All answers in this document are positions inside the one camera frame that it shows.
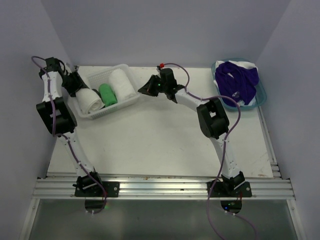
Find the white towel pile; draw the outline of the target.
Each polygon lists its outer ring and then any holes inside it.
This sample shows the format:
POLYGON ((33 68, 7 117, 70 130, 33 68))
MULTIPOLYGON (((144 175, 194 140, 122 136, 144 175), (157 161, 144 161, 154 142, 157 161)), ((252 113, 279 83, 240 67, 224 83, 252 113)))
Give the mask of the white towel pile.
POLYGON ((90 88, 81 88, 75 95, 84 115, 99 111, 105 106, 99 95, 90 88))

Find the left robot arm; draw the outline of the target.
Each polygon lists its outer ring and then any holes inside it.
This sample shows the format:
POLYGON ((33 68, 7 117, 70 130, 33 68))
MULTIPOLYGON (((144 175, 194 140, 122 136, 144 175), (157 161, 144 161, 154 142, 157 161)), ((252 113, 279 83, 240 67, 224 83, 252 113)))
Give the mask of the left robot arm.
POLYGON ((31 60, 40 68, 39 77, 44 84, 43 99, 36 105, 36 110, 49 133, 63 143, 70 155, 77 175, 73 186, 85 196, 106 197, 100 175, 80 144, 76 117, 62 96, 62 89, 70 97, 75 97, 77 92, 87 90, 88 86, 76 70, 68 71, 65 63, 58 58, 32 56, 31 60))

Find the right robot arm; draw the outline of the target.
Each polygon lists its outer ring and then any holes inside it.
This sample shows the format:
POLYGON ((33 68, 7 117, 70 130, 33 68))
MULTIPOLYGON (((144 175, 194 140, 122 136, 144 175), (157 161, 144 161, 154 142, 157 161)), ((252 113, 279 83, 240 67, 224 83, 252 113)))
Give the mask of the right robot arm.
POLYGON ((165 94, 168 100, 197 113, 200 130, 212 142, 220 162, 217 176, 222 178, 223 192, 235 196, 245 183, 245 177, 229 146, 229 134, 234 127, 229 127, 230 121, 220 101, 222 96, 197 97, 187 90, 186 85, 178 84, 171 68, 160 64, 157 71, 158 74, 151 75, 138 92, 150 97, 165 94))

